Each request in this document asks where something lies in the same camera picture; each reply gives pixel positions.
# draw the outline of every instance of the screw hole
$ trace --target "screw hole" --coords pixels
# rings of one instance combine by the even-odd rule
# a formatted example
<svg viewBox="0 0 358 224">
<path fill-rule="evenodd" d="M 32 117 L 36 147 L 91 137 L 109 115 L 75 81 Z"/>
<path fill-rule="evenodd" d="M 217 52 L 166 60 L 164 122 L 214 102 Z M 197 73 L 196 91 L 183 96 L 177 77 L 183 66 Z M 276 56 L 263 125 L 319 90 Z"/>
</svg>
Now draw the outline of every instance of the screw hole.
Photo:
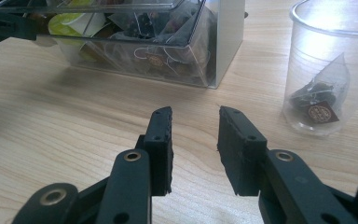
<svg viewBox="0 0 358 224">
<path fill-rule="evenodd" d="M 119 213 L 113 218 L 114 224 L 127 223 L 130 220 L 130 216 L 127 213 Z"/>
<path fill-rule="evenodd" d="M 138 161 L 141 159 L 141 154 L 139 152 L 130 152 L 124 157 L 124 159 L 126 161 Z"/>
<path fill-rule="evenodd" d="M 330 214 L 322 214 L 322 219 L 329 224 L 339 224 L 339 220 Z"/>
<path fill-rule="evenodd" d="M 65 189 L 53 189 L 42 195 L 42 197 L 40 198 L 40 203 L 42 205 L 49 206 L 59 203 L 65 197 L 66 197 Z"/>
<path fill-rule="evenodd" d="M 290 155 L 289 153 L 287 152 L 277 152 L 276 154 L 276 157 L 278 159 L 280 159 L 281 161 L 292 161 L 294 160 L 295 158 L 293 158 L 292 155 Z"/>
</svg>

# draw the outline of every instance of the wooden table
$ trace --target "wooden table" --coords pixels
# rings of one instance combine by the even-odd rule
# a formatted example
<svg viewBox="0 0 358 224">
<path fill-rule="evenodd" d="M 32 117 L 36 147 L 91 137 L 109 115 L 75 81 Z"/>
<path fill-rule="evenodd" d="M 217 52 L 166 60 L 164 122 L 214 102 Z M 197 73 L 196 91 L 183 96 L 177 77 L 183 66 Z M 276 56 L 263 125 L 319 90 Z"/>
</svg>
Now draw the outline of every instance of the wooden table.
<svg viewBox="0 0 358 224">
<path fill-rule="evenodd" d="M 51 183 L 85 189 L 134 147 L 151 113 L 173 109 L 172 193 L 153 199 L 154 223 L 261 223 L 257 198 L 234 195 L 216 151 L 219 106 L 242 111 L 269 148 L 298 154 L 322 181 L 358 187 L 358 111 L 327 138 L 282 116 L 296 0 L 247 0 L 243 42 L 217 90 L 70 67 L 29 41 L 0 44 L 0 223 Z"/>
</svg>

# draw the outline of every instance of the plastic container lid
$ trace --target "plastic container lid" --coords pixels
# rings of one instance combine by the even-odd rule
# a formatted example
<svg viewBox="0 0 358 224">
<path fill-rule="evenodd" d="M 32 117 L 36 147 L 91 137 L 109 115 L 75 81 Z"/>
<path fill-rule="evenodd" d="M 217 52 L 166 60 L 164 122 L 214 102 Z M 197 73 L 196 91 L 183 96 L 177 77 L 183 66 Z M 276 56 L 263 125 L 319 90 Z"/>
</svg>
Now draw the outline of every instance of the plastic container lid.
<svg viewBox="0 0 358 224">
<path fill-rule="evenodd" d="M 70 13 L 170 11 L 184 0 L 2 0 L 0 11 L 6 13 Z"/>
</svg>

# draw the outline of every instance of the plastic cup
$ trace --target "plastic cup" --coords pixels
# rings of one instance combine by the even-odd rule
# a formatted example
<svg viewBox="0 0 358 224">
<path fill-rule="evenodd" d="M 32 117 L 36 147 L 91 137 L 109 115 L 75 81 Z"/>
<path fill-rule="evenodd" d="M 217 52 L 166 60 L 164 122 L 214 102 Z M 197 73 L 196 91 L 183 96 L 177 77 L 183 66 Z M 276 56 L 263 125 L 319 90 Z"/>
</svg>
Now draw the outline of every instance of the plastic cup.
<svg viewBox="0 0 358 224">
<path fill-rule="evenodd" d="M 358 1 L 294 5 L 282 112 L 296 130 L 329 135 L 358 108 Z"/>
</svg>

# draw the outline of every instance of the pyramid tea bag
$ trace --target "pyramid tea bag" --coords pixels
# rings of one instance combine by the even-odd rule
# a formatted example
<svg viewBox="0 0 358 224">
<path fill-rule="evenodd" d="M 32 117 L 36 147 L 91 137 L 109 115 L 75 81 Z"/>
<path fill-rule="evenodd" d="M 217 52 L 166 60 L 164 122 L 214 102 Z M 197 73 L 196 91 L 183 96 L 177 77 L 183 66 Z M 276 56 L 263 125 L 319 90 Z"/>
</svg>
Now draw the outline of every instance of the pyramid tea bag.
<svg viewBox="0 0 358 224">
<path fill-rule="evenodd" d="M 339 121 L 341 107 L 350 85 L 350 73 L 340 54 L 309 84 L 295 91 L 289 102 L 304 123 L 324 124 Z"/>
</svg>

